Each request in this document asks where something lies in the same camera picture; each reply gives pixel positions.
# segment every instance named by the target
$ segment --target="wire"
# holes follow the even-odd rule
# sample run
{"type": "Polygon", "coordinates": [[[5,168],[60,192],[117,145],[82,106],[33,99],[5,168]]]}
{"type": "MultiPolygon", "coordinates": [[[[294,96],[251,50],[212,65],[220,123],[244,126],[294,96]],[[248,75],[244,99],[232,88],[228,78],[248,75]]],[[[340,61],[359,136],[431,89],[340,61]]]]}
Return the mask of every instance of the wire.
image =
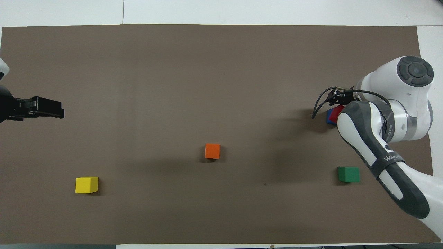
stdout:
{"type": "Polygon", "coordinates": [[[332,95],[331,97],[327,98],[325,101],[323,101],[323,102],[320,104],[320,106],[319,106],[318,108],[317,108],[317,104],[318,104],[318,102],[316,102],[316,105],[314,106],[314,110],[312,111],[312,117],[311,117],[311,118],[314,118],[314,117],[317,115],[317,113],[319,112],[320,108],[321,108],[326,102],[328,102],[329,100],[331,100],[331,99],[334,98],[335,96],[342,95],[342,94],[345,94],[345,93],[368,93],[368,94],[371,94],[371,95],[374,95],[374,96],[377,96],[377,97],[381,98],[384,102],[386,102],[387,105],[389,105],[389,107],[391,107],[391,104],[389,103],[388,99],[386,99],[385,97],[379,95],[378,93],[374,93],[374,92],[366,91],[366,90],[347,90],[347,91],[342,91],[342,92],[340,92],[340,93],[334,94],[334,95],[332,95]]]}
{"type": "Polygon", "coordinates": [[[317,109],[317,105],[319,104],[319,101],[320,101],[320,99],[322,98],[323,94],[325,94],[327,91],[329,91],[329,90],[331,90],[331,89],[337,89],[337,87],[336,87],[336,86],[331,86],[331,87],[329,87],[328,89],[324,90],[324,91],[322,92],[322,94],[320,94],[320,96],[319,96],[319,98],[317,99],[317,101],[315,102],[314,110],[317,109]]]}

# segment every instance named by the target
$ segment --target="brown mat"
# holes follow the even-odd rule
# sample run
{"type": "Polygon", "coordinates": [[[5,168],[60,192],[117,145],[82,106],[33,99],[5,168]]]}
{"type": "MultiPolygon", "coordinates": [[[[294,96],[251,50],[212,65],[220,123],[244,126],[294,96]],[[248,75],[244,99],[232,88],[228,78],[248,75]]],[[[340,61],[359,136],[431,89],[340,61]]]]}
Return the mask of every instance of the brown mat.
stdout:
{"type": "MultiPolygon", "coordinates": [[[[415,27],[6,27],[2,85],[66,118],[0,125],[0,243],[439,242],[310,119],[323,89],[402,55],[415,27]],[[82,176],[99,192],[75,194],[82,176]]],[[[427,137],[393,147],[432,173],[427,137]]]]}

